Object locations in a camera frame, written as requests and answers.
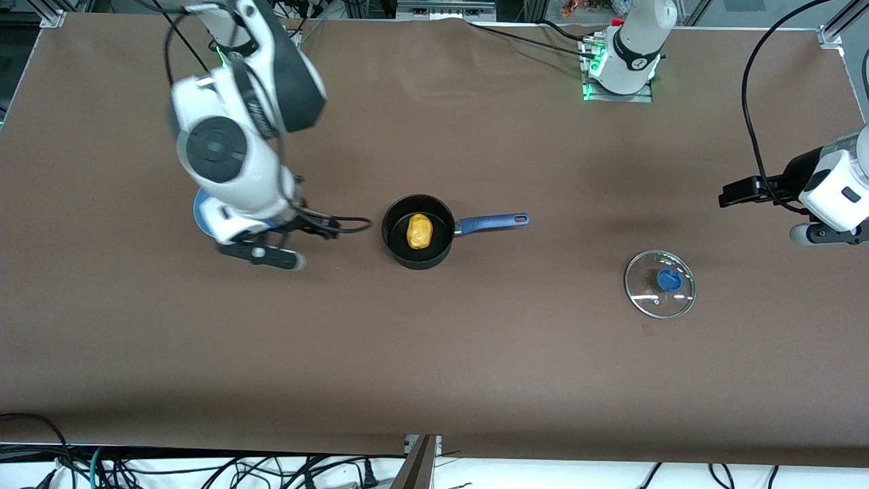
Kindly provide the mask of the yellow potato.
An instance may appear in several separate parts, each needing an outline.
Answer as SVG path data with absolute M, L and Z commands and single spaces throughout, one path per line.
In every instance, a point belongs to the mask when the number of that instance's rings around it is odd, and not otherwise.
M 430 247 L 434 235 L 434 225 L 424 213 L 415 213 L 409 218 L 406 241 L 410 249 L 422 250 Z

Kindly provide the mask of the glass lid with blue knob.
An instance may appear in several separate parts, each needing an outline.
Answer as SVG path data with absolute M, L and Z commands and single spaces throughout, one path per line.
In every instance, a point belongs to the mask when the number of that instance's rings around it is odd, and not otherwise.
M 628 300 L 649 318 L 671 320 L 686 315 L 697 297 L 697 283 L 687 263 L 664 250 L 648 250 L 631 259 L 623 275 Z

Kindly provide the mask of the round blue plate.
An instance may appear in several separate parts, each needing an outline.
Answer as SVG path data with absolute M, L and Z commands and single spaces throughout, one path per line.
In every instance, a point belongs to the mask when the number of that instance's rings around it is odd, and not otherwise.
M 229 244 L 225 226 L 230 217 L 226 205 L 212 198 L 204 188 L 198 189 L 193 199 L 193 220 L 205 235 L 221 245 Z

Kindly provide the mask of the brown table cover sheet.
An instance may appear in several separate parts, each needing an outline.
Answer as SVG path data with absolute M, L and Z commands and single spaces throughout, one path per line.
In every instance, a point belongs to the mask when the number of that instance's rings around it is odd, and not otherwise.
M 217 253 L 168 127 L 167 25 L 40 33 L 0 131 L 0 412 L 71 443 L 869 467 L 869 245 L 721 209 L 755 173 L 741 74 L 758 30 L 676 30 L 652 103 L 583 99 L 565 54 L 456 19 L 328 21 L 319 124 L 286 140 L 314 208 L 428 193 L 528 213 L 407 270 L 377 225 L 298 234 L 301 272 Z M 692 309 L 623 275 L 664 250 Z

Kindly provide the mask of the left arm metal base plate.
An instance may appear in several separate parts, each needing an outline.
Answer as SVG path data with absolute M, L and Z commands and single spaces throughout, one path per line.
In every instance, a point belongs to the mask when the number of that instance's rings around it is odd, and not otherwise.
M 651 103 L 652 78 L 660 56 L 651 62 L 645 58 L 626 62 L 608 50 L 604 38 L 586 36 L 578 42 L 581 54 L 590 58 L 580 60 L 583 71 L 583 99 L 615 103 Z

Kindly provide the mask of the grey metal rack rail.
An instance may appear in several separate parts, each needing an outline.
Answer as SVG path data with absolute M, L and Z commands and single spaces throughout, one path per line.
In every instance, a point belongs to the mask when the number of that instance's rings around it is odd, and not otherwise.
M 397 20 L 461 18 L 496 22 L 496 0 L 395 0 Z

